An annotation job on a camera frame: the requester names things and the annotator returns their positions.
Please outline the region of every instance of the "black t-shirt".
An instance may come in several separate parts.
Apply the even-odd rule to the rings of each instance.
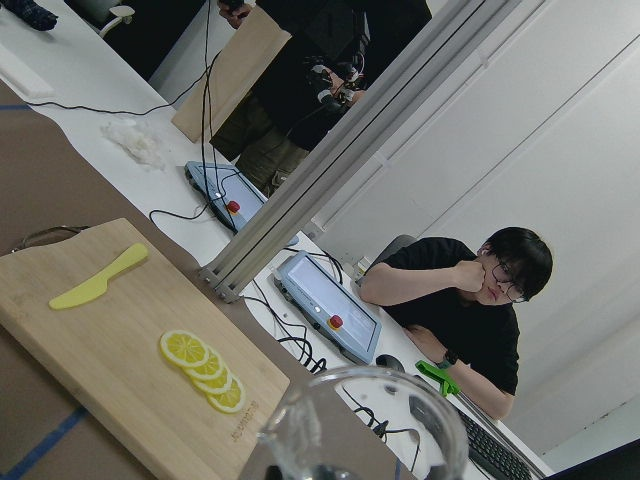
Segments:
[[[384,262],[403,270],[455,266],[476,256],[451,238],[423,238]],[[398,305],[384,307],[400,325],[428,328],[464,363],[499,389],[515,395],[518,384],[518,322],[513,307],[463,305],[455,288],[447,288]]]
[[[354,11],[364,11],[370,42],[365,52],[364,79],[370,85],[431,19],[424,0],[345,0]],[[335,63],[351,61],[353,45]],[[321,105],[309,82],[312,65],[305,61],[322,51],[304,33],[282,48],[253,86],[253,93],[278,129],[305,150],[312,150],[341,118],[319,110]],[[327,65],[335,70],[335,63]]]

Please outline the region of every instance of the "black hair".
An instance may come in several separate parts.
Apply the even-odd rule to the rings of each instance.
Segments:
[[[491,235],[486,243],[490,253],[509,267],[525,300],[539,293],[549,281],[553,258],[547,244],[535,232],[507,227]]]

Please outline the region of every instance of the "black monitor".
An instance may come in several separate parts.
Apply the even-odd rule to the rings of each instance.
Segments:
[[[637,480],[640,439],[558,472],[547,480]]]

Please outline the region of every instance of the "standing person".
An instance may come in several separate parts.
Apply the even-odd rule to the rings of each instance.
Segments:
[[[335,72],[338,63],[360,59],[356,68],[363,76],[362,90],[348,106],[356,103],[393,59],[431,19],[424,0],[344,0],[354,12],[363,12],[369,32],[362,52],[356,38],[334,61],[325,65],[335,94],[344,79]],[[238,28],[250,15],[251,6],[235,11],[218,2],[220,15]],[[295,170],[309,152],[343,115],[332,112],[318,100],[310,85],[309,59],[324,52],[306,33],[298,33],[282,48],[252,91],[240,102],[211,139],[211,144],[228,160],[238,158],[238,169],[266,196],[270,196]]]
[[[423,238],[371,267],[360,297],[383,306],[420,351],[495,419],[518,383],[513,303],[546,285],[553,260],[531,230],[497,231],[477,255],[459,240]]]

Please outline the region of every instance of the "man wearing glasses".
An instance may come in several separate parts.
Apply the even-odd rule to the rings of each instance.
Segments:
[[[551,252],[531,230],[494,233],[475,255],[450,238],[423,238],[371,267],[360,297],[383,306],[426,357],[495,419],[518,383],[518,322],[551,276]]]

